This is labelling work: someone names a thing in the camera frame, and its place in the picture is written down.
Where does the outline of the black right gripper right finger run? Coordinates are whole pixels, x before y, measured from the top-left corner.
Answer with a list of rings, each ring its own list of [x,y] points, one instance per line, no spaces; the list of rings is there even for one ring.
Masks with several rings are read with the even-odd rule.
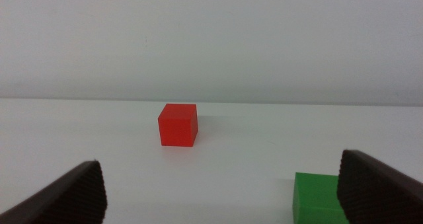
[[[349,223],[422,224],[422,183],[358,150],[344,150],[337,198]]]

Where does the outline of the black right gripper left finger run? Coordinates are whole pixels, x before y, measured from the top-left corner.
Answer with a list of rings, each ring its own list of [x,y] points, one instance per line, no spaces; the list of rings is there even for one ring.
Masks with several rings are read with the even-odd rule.
[[[98,161],[85,161],[1,214],[1,224],[102,223],[108,206]]]

